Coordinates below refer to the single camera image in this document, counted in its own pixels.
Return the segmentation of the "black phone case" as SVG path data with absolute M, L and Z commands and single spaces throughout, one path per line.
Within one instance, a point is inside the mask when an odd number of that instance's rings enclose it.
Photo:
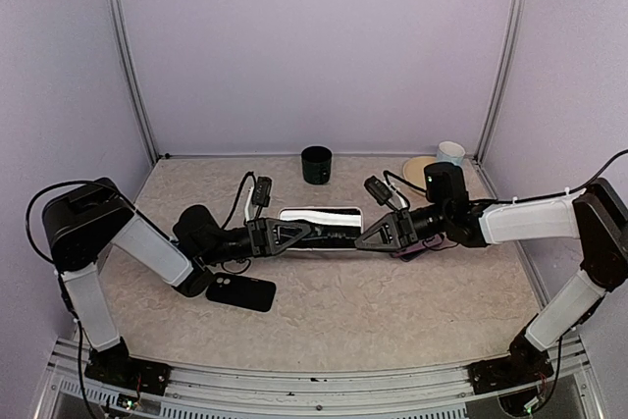
M 271 310 L 276 284 L 242 275 L 218 273 L 205 291 L 207 300 L 266 313 Z

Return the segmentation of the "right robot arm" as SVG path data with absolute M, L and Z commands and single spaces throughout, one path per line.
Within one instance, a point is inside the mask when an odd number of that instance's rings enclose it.
M 574 189 L 508 202 L 470 198 L 462 170 L 448 162 L 424 169 L 425 207 L 393 209 L 355 242 L 359 250 L 399 253 L 434 235 L 483 248 L 517 240 L 575 238 L 578 271 L 519 335 L 522 345 L 503 359 L 501 373 L 525 382 L 549 349 L 627 280 L 627 207 L 603 178 Z

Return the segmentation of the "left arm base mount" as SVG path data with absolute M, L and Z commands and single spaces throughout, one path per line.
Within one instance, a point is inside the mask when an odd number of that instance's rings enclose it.
M 99 381 L 136 393 L 163 396 L 170 380 L 172 367 L 168 364 L 138 359 L 91 359 L 85 367 L 88 379 Z

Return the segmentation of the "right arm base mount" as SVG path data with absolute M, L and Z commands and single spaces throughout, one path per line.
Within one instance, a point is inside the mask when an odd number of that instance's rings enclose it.
M 540 381 L 554 373 L 549 360 L 536 363 L 516 360 L 513 356 L 498 357 L 471 363 L 467 367 L 474 394 L 492 393 Z

